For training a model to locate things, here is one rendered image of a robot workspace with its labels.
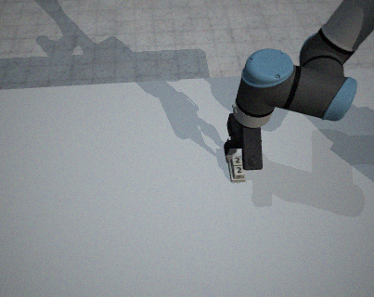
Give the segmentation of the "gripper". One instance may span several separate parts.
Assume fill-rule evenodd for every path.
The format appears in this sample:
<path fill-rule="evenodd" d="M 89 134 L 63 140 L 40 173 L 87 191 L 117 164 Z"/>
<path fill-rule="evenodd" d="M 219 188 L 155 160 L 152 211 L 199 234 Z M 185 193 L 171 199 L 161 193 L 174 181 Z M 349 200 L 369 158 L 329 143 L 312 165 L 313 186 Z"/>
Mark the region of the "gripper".
<path fill-rule="evenodd" d="M 256 129 L 250 128 L 247 126 L 242 125 L 239 123 L 233 113 L 229 113 L 228 121 L 227 121 L 227 131 L 230 136 L 224 144 L 224 150 L 226 155 L 226 162 L 230 163 L 233 159 L 233 155 L 237 153 L 237 149 L 241 149 L 241 132 L 240 126 L 247 128 L 247 129 Z M 231 134 L 231 128 L 232 134 Z"/>

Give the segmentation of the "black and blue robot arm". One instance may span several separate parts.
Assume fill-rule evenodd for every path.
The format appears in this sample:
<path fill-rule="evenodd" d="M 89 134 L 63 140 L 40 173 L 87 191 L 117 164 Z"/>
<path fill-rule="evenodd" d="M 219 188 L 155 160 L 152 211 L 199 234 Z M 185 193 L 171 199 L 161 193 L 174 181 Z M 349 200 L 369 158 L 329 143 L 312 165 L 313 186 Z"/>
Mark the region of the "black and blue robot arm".
<path fill-rule="evenodd" d="M 343 64 L 373 31 L 374 0 L 343 0 L 303 43 L 300 66 L 277 49 L 249 56 L 232 105 L 239 123 L 256 128 L 240 126 L 244 170 L 263 169 L 261 127 L 269 122 L 275 107 L 334 122 L 346 114 L 357 81 L 344 77 Z"/>

